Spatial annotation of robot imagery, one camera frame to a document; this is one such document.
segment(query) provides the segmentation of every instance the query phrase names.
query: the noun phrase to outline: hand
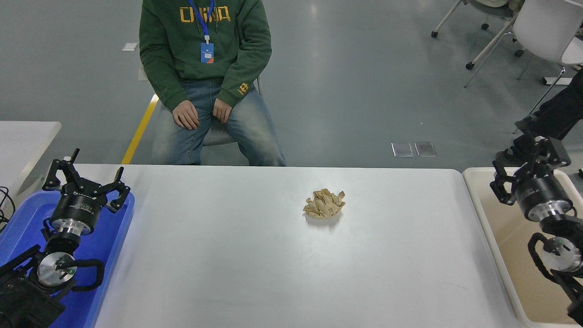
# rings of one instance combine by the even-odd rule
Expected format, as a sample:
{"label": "hand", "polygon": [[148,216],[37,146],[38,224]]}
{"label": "hand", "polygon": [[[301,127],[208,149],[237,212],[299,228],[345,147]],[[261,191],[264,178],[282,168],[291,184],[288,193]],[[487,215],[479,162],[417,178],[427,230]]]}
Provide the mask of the hand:
{"label": "hand", "polygon": [[231,115],[231,110],[233,108],[229,106],[226,102],[217,98],[215,100],[215,107],[213,108],[213,116],[218,118],[221,123],[225,124],[229,120],[229,115]]}
{"label": "hand", "polygon": [[198,112],[190,100],[185,100],[178,104],[176,108],[172,111],[172,116],[174,116],[174,122],[177,126],[181,128],[187,128],[189,130],[198,128]]}

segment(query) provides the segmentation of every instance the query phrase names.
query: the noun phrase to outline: white chair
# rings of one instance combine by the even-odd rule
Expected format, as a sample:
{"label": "white chair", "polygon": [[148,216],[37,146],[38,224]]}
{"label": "white chair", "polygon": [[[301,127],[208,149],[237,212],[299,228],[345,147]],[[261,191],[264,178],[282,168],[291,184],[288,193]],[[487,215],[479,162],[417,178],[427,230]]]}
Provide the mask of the white chair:
{"label": "white chair", "polygon": [[[489,44],[476,56],[476,58],[474,58],[473,61],[466,64],[467,69],[472,69],[478,62],[481,62],[482,58],[491,51],[491,49],[497,44],[497,42],[500,39],[502,39],[502,37],[504,36],[504,33],[506,33],[508,31],[508,29],[514,23],[514,20],[516,19],[516,15],[514,14],[514,11],[512,9],[510,9],[507,5],[501,6],[501,7],[490,7],[490,6],[486,6],[484,4],[481,4],[480,2],[478,2],[476,0],[458,0],[455,3],[455,5],[449,10],[449,12],[446,14],[446,16],[443,18],[443,20],[439,23],[439,25],[437,25],[437,27],[433,31],[431,31],[432,38],[437,37],[439,30],[441,29],[441,27],[443,26],[445,21],[447,21],[449,19],[449,17],[453,14],[453,12],[457,9],[457,7],[461,3],[463,3],[464,5],[470,4],[472,7],[476,8],[477,10],[485,13],[486,19],[488,19],[488,17],[495,17],[495,18],[501,18],[501,19],[506,20],[504,27],[498,32],[498,34],[496,34],[496,36],[494,36],[492,41],[489,42]],[[488,27],[489,27],[489,25],[488,25],[487,21],[485,20],[484,23],[482,23],[482,30],[487,30]],[[522,51],[520,51],[520,50],[517,51],[515,53],[515,55],[517,57],[520,57],[522,55]]]}
{"label": "white chair", "polygon": [[[559,78],[563,76],[566,65],[583,62],[583,41],[575,37],[582,22],[583,0],[578,0],[578,2],[571,0],[526,0],[514,22],[513,32],[505,34],[514,34],[518,41],[533,55],[563,67],[559,77],[534,106],[531,113],[554,87]],[[482,64],[464,87],[469,85]]]}

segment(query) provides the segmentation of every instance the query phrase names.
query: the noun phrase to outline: person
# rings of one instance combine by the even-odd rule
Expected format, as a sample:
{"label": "person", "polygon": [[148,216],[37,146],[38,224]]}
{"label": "person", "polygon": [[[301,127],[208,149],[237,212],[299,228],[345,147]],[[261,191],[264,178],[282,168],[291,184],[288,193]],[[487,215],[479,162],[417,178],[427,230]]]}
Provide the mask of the person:
{"label": "person", "polygon": [[[555,97],[540,105],[531,116],[516,122],[521,131],[533,136],[563,140],[583,118],[583,70],[579,70],[571,83]],[[496,153],[496,160],[504,166],[522,166],[534,154],[532,137],[525,133],[512,142],[512,146]]]}
{"label": "person", "polygon": [[154,164],[199,165],[220,120],[251,166],[285,166],[267,106],[253,81],[271,56],[261,0],[143,0],[140,59],[163,106]]}

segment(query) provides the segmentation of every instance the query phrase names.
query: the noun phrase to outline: blue lanyard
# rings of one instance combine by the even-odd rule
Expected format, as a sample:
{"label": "blue lanyard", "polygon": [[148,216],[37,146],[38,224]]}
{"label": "blue lanyard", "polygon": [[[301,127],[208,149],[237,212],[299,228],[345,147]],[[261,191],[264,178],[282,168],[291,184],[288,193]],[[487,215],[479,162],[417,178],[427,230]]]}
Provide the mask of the blue lanyard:
{"label": "blue lanyard", "polygon": [[[198,11],[198,8],[194,5],[194,1],[193,0],[188,0],[188,1],[190,2],[190,6],[192,7],[192,10],[196,13],[196,18],[201,23],[202,30],[205,32],[205,41],[207,44],[209,44],[210,36],[209,36],[209,27],[206,24],[207,22],[205,22],[205,20],[202,19],[201,13]],[[215,7],[215,0],[210,0],[209,13],[207,14],[208,21],[210,21],[210,19],[211,19],[211,15],[213,13],[214,7]]]}

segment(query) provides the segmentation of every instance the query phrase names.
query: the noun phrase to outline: id badge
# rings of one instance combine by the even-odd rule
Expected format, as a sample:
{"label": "id badge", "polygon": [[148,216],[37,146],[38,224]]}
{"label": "id badge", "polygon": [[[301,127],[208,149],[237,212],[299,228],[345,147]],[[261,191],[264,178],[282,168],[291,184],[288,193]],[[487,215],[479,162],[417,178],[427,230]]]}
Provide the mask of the id badge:
{"label": "id badge", "polygon": [[215,61],[215,46],[212,43],[201,42],[201,62],[212,64]]}

